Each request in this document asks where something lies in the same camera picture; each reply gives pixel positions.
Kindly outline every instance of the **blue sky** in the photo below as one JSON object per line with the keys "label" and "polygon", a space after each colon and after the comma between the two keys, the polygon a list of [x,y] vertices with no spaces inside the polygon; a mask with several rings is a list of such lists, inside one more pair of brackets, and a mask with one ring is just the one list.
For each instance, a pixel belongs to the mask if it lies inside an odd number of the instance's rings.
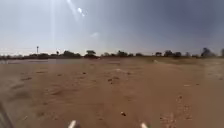
{"label": "blue sky", "polygon": [[224,48],[222,0],[0,0],[0,54]]}

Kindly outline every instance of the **tree line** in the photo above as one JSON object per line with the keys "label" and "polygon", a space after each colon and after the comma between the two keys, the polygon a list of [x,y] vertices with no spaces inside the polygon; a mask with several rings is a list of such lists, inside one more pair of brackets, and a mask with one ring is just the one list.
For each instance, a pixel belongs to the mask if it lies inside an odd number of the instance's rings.
{"label": "tree line", "polygon": [[[97,56],[94,50],[87,50],[86,54],[82,56],[80,53],[74,53],[69,50],[65,50],[62,54],[59,51],[56,51],[55,54],[47,54],[47,53],[40,53],[40,54],[30,54],[30,55],[17,55],[17,56],[0,56],[0,60],[9,60],[9,59],[79,59],[79,58],[90,58],[90,59],[97,59],[100,57],[107,58],[107,57],[144,57],[149,55],[144,55],[142,53],[128,53],[125,51],[119,50],[117,53],[108,53],[105,52],[101,56]],[[213,53],[209,48],[203,48],[201,54],[190,54],[186,52],[182,54],[181,52],[172,52],[171,50],[166,50],[164,53],[156,52],[152,56],[157,57],[174,57],[174,58],[181,58],[181,57],[193,57],[193,58],[211,58],[217,57],[215,53]],[[224,49],[221,50],[221,57],[224,57]]]}

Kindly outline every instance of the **tree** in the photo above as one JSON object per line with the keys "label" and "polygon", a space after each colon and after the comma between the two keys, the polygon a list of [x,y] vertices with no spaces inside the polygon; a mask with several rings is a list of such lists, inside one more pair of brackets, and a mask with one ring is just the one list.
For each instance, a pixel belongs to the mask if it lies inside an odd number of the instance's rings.
{"label": "tree", "polygon": [[138,53],[135,54],[135,56],[140,57],[140,56],[144,56],[144,55],[142,53],[138,52]]}
{"label": "tree", "polygon": [[84,57],[90,59],[97,59],[98,57],[95,54],[96,52],[94,50],[87,50],[86,55]]}
{"label": "tree", "polygon": [[215,54],[211,52],[208,48],[203,48],[201,57],[213,57]]}
{"label": "tree", "polygon": [[221,51],[221,56],[224,57],[224,48]]}
{"label": "tree", "polygon": [[119,50],[119,51],[117,52],[117,56],[118,56],[118,57],[127,57],[127,56],[128,56],[128,53]]}
{"label": "tree", "polygon": [[191,56],[191,54],[189,52],[185,53],[185,57],[190,57],[190,56]]}
{"label": "tree", "polygon": [[161,52],[156,52],[156,56],[162,56]]}
{"label": "tree", "polygon": [[133,57],[133,56],[134,56],[133,53],[129,53],[129,54],[128,54],[128,57]]}
{"label": "tree", "polygon": [[181,52],[175,52],[175,53],[173,54],[173,56],[174,56],[175,58],[180,58],[180,57],[182,56],[182,54],[181,54]]}
{"label": "tree", "polygon": [[165,53],[164,53],[164,56],[165,57],[171,57],[171,56],[173,56],[173,52],[171,50],[166,50]]}
{"label": "tree", "polygon": [[73,52],[70,52],[68,50],[65,50],[64,53],[63,53],[63,56],[64,57],[67,57],[67,58],[72,58],[75,56],[75,54]]}
{"label": "tree", "polygon": [[87,50],[86,53],[88,55],[95,55],[96,54],[96,52],[94,50]]}
{"label": "tree", "polygon": [[101,55],[102,57],[109,57],[110,54],[108,52],[105,52],[104,54]]}

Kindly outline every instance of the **bare soil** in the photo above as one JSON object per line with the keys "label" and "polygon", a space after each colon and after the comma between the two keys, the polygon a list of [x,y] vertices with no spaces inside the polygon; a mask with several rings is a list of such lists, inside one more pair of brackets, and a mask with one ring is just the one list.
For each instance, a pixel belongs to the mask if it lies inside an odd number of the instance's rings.
{"label": "bare soil", "polygon": [[15,128],[223,128],[223,74],[222,59],[11,61],[0,100]]}

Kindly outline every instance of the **utility pole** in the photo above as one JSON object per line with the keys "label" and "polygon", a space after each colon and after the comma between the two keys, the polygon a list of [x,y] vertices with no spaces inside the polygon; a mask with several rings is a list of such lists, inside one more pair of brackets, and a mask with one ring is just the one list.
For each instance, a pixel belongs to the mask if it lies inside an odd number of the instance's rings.
{"label": "utility pole", "polygon": [[37,54],[39,53],[39,46],[37,46]]}

